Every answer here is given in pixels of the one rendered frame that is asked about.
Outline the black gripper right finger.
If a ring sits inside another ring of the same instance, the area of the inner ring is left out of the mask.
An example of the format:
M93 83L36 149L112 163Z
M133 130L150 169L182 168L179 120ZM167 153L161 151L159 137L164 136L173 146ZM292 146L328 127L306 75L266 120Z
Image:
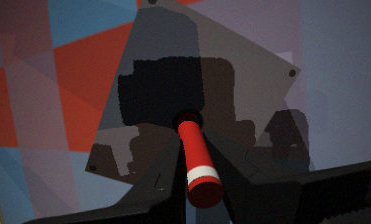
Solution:
M371 198L371 161L301 172L211 129L203 138L232 224L308 224L319 211Z

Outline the red peg with white band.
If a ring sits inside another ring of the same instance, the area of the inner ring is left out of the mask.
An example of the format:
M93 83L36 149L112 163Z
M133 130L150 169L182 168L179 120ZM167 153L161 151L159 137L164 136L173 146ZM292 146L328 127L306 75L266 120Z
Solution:
M221 201L224 191L195 114L182 114L177 128L188 200L196 208L211 208Z

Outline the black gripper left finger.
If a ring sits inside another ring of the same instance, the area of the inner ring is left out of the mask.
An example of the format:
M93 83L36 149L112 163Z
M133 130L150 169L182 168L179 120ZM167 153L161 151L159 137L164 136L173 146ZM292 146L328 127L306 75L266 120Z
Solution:
M143 176L112 206L22 224L186 224L180 134L169 138Z

